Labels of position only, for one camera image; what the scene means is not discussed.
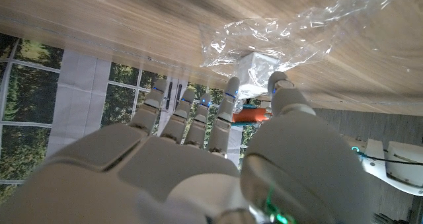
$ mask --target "green foliage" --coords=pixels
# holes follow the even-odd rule
[[[239,149],[239,163],[238,163],[238,169],[239,170],[241,170],[241,167],[243,165],[243,160],[244,160],[246,152],[247,152],[247,148],[240,148]]]
[[[18,79],[11,77],[9,80],[9,91],[7,93],[7,102],[3,121],[15,120],[15,114],[19,111],[18,107]]]
[[[18,38],[0,33],[0,59],[5,59],[10,56],[13,46]]]
[[[1,85],[1,82],[3,81],[3,76],[5,74],[6,66],[7,66],[7,63],[0,63],[0,85]]]
[[[188,134],[188,130],[190,129],[192,121],[193,121],[193,119],[196,115],[197,107],[198,107],[198,103],[196,103],[196,102],[194,102],[191,106],[190,114],[188,115],[188,121],[186,122],[184,135],[182,136],[182,139],[185,139],[186,135]]]
[[[3,120],[51,124],[58,79],[57,73],[14,64]]]
[[[0,179],[24,180],[47,151],[49,128],[3,126]]]
[[[210,132],[212,131],[213,123],[214,123],[214,120],[216,119],[218,110],[219,108],[210,106],[209,116],[207,117],[206,137],[204,139],[205,141],[209,141]]]
[[[15,192],[18,188],[16,184],[0,184],[0,206]]]
[[[109,84],[107,86],[101,126],[115,124],[116,122],[129,122],[131,120],[134,98],[135,90]]]
[[[194,84],[191,82],[188,82],[188,85],[186,86],[187,89],[192,89],[194,91],[194,98],[196,100],[199,100],[203,94],[207,92],[207,87],[203,85]]]
[[[258,130],[258,125],[244,126],[241,145],[248,145],[248,142],[253,137],[253,135],[257,132],[257,130]]]
[[[221,89],[209,89],[211,96],[211,102],[213,104],[220,104],[223,99],[223,90]]]
[[[112,63],[110,66],[110,75],[108,79],[110,81],[135,86],[137,85],[138,73],[139,69],[118,63]]]
[[[109,80],[129,85],[136,85],[139,69],[134,69],[126,65],[113,63],[110,68]],[[146,89],[151,89],[158,79],[166,79],[164,75],[143,71],[141,75],[140,86]],[[137,106],[142,104],[147,95],[146,92],[139,91]],[[135,90],[120,87],[116,85],[108,85],[106,93],[106,101],[104,103],[104,110],[101,120],[101,126],[107,126],[116,122],[127,123],[131,120],[132,106],[134,104]],[[159,119],[153,128],[153,132],[157,133],[159,127]]]
[[[15,59],[39,63],[46,67],[60,69],[63,50],[30,40],[20,40]]]
[[[141,75],[141,81],[139,82],[139,86],[146,89],[152,89],[154,83],[156,83],[158,79],[167,79],[167,76],[159,75],[149,71],[143,71],[143,74]]]

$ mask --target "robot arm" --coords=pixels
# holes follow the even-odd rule
[[[48,158],[1,207],[0,223],[255,223],[250,207],[275,223],[369,223],[359,161],[285,74],[270,78],[274,116],[250,141],[241,173],[225,159],[238,78],[228,82],[207,151],[208,94],[185,145],[189,90],[161,136],[151,135],[165,85],[156,82],[128,125]]]

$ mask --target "robot finger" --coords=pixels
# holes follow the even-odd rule
[[[203,147],[211,101],[210,94],[206,93],[201,96],[200,104],[197,107],[196,115],[186,135],[184,145],[192,145],[199,149]]]
[[[180,144],[193,101],[194,91],[191,89],[185,90],[176,110],[163,129],[161,137],[170,138]]]
[[[219,105],[217,117],[210,133],[208,150],[216,155],[226,157],[229,131],[231,130],[232,113],[237,100],[239,79],[232,77],[225,89],[223,100]]]
[[[151,134],[151,130],[160,113],[166,85],[167,83],[164,79],[159,79],[153,85],[153,89],[151,89],[150,93],[145,97],[144,103],[138,108],[131,122],[129,122],[129,126],[139,128]]]

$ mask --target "green led light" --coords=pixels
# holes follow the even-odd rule
[[[283,223],[283,224],[288,224],[288,220],[287,220],[285,217],[282,217],[282,215],[280,215],[280,214],[278,214],[278,215],[276,216],[276,219],[277,219],[278,221],[280,221],[281,223]]]

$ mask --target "blue led light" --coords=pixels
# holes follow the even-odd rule
[[[353,150],[356,150],[356,152],[360,152],[360,148],[358,148],[358,147],[351,147],[351,150],[353,151]]]

